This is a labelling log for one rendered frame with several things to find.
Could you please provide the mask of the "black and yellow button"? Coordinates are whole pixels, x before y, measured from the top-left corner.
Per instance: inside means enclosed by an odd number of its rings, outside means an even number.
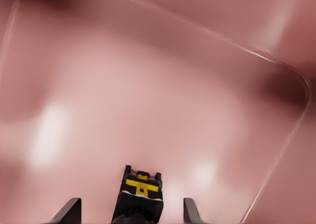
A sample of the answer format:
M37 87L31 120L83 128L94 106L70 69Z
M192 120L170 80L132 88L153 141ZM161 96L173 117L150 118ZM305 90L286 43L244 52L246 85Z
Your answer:
M163 211L162 175L151 175L125 166L112 223L135 218L150 224L160 221Z

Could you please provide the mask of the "pink glossy box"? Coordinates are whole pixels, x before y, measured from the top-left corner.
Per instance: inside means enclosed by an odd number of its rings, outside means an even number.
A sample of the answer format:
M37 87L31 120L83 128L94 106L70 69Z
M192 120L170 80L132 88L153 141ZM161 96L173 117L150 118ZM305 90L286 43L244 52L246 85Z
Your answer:
M161 222L185 197L239 222L308 103L291 67L139 0L0 0L0 223L72 197L107 223L127 164L162 173Z

